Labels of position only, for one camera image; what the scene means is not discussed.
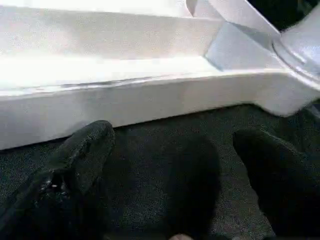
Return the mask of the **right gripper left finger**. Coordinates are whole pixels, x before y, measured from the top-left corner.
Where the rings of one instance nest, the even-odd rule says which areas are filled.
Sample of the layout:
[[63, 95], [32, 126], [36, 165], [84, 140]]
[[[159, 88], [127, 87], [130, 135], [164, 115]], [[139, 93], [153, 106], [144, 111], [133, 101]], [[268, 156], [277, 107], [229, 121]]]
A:
[[75, 131], [1, 204], [1, 239], [82, 240], [85, 196], [114, 143], [106, 120]]

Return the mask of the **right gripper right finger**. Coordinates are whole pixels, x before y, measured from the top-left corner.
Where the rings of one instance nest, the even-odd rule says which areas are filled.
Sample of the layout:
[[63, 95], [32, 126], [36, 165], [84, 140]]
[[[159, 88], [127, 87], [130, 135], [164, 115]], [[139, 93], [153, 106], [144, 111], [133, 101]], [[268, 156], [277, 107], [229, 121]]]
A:
[[233, 147], [259, 209], [279, 237], [320, 236], [320, 170], [290, 142], [259, 129], [238, 130]]

